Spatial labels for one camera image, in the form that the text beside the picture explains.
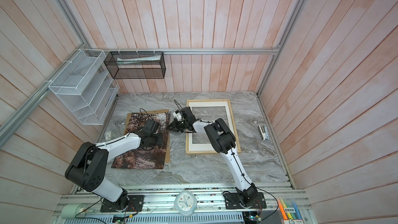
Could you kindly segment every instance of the clock face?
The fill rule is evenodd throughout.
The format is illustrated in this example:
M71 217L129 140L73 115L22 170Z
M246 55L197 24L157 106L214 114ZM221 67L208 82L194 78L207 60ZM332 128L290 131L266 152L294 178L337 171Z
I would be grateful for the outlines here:
M180 207L183 211L189 211L194 205L194 199L191 195L187 193L182 193L177 201L177 206Z

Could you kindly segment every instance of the black mounting plate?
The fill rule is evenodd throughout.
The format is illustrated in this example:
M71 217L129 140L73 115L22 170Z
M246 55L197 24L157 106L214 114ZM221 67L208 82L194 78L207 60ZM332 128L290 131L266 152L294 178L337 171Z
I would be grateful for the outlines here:
M225 207L226 209L241 209L244 208L240 205L239 203L239 197L238 197L238 193L224 193L225 197L228 199L225 199ZM265 198L264 198L264 194L261 192L257 193L256 198L252 201L253 205L249 208L262 208L265 209L267 207Z
M128 195L127 196L130 200L128 203L128 207L127 207L127 212L135 212L135 210L137 210L137 212L141 212L142 211L142 205L144 204L144 196L143 195ZM107 202L104 202L101 206L101 212L116 212L116 209L110 205L107 204Z

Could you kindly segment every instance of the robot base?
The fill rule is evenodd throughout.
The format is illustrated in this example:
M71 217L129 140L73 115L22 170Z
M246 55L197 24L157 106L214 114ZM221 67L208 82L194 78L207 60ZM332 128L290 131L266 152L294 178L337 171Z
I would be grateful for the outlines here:
M142 205L144 204L144 196L143 195L128 195L129 202L127 203L127 212L141 212ZM103 201L101 206L101 212L116 212L116 208L114 205L107 201L106 199Z
M254 200L251 201L251 206L248 205L246 207L242 207L240 204L240 197L238 193L225 193L225 208L226 209L242 209L242 208L261 208L265 209L267 207L266 200L264 199L264 194L261 192L257 193L257 196Z

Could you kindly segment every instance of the black wire basket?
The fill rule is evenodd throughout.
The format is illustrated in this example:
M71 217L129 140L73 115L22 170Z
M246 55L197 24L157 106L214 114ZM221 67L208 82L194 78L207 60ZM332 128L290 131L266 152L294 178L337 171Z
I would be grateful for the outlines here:
M163 79L163 52L111 51L104 61L114 79Z

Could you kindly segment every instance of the white picture mat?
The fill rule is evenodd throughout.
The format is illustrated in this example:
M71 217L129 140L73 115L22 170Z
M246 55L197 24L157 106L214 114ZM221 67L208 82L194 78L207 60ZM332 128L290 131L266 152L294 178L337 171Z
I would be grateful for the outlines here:
M229 111L229 105L227 101L194 101L188 102L188 107L225 107L226 117L228 120L228 127L232 133L235 133L234 125L232 124L231 113ZM188 134L188 150L192 152L196 151L214 151L211 144L193 144L192 133Z

